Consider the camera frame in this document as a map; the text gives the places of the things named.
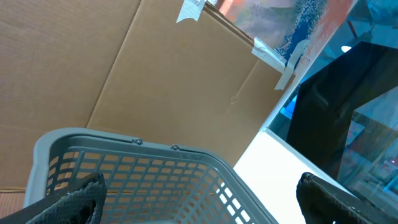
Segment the clear packing tape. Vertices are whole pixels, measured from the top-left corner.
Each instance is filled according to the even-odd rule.
[[[176,23],[181,22],[184,19],[194,19],[195,21],[198,21],[207,1],[212,5],[217,3],[217,0],[184,0]],[[308,43],[309,40],[302,40],[299,42],[287,62],[285,58],[279,55],[263,41],[257,37],[254,38],[252,54],[282,73],[275,90],[283,90],[286,87],[287,82],[293,75],[295,65],[307,48]]]

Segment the cardboard box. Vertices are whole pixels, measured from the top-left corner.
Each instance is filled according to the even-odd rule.
[[[35,140],[69,126],[235,164],[282,96],[281,74],[209,5],[176,24],[182,3],[2,2],[0,169],[18,175],[2,172],[0,186],[25,186]]]
[[[139,2],[0,2],[0,187],[26,186],[41,135],[87,125]]]

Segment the shopping basket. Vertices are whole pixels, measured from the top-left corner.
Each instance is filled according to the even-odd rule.
[[[208,151],[84,128],[54,130],[36,142],[24,206],[94,172],[108,189],[102,223],[277,223]]]

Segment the basket grid holes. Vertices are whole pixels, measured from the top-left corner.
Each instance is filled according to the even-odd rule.
[[[122,156],[117,164],[119,155],[92,152],[84,153],[76,164],[80,153],[67,152],[60,161],[56,157],[50,162],[47,194],[51,189],[66,187],[71,170],[78,171],[78,179],[102,172],[108,187],[103,220],[110,223],[128,220],[249,223],[251,220],[218,174],[204,164],[131,156]]]

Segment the glass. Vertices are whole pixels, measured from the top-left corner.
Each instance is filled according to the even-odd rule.
[[[269,129],[398,218],[398,1],[359,0]]]

